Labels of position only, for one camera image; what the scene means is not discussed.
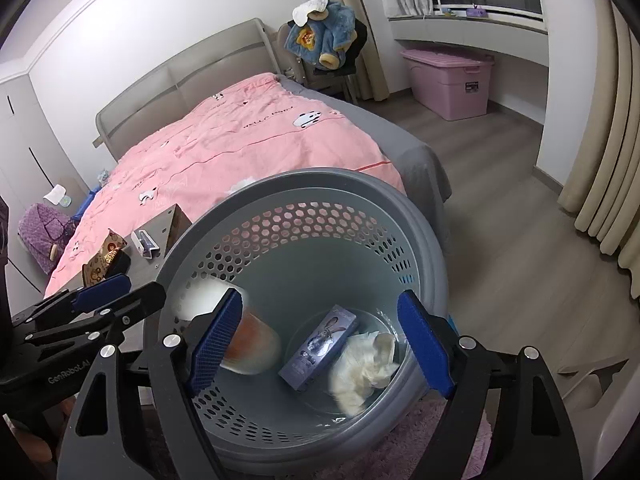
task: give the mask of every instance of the wooden floor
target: wooden floor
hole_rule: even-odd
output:
[[[494,111],[447,122],[410,95],[366,108],[430,145],[451,182],[449,312],[486,348],[536,346],[549,369],[640,346],[630,278],[532,176],[542,127]]]

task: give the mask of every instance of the white towel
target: white towel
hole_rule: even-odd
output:
[[[309,0],[293,9],[293,21],[303,27],[310,12],[323,12],[329,0]]]
[[[394,362],[396,339],[392,334],[371,332],[352,335],[329,372],[329,391],[340,409],[355,416],[374,388],[386,388],[400,367]]]

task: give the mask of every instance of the pink duvet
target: pink duvet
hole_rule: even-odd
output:
[[[122,157],[84,213],[47,295],[81,270],[110,228],[125,237],[174,203],[196,221],[248,183],[321,167],[363,171],[404,193],[378,145],[340,112],[291,94],[270,73],[230,86]]]

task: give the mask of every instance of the window sill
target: window sill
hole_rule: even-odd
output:
[[[393,37],[482,48],[549,66],[546,30],[489,18],[409,16],[390,18]]]

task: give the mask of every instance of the hexagonal basket holes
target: hexagonal basket holes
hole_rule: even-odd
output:
[[[291,444],[308,440],[308,437],[304,437],[301,434],[272,431],[270,428],[265,428],[248,420],[229,404],[215,382],[214,380],[209,389],[201,391],[198,397],[193,399],[193,404],[200,416],[210,420],[221,430],[225,430],[231,435],[248,442],[262,442],[265,444]]]
[[[232,282],[242,270],[262,254],[287,243],[306,238],[340,238],[363,245],[379,254],[403,283],[414,277],[404,249],[386,227],[362,211],[343,204],[300,202],[287,204],[236,227],[213,246],[191,274],[194,280],[208,276]]]

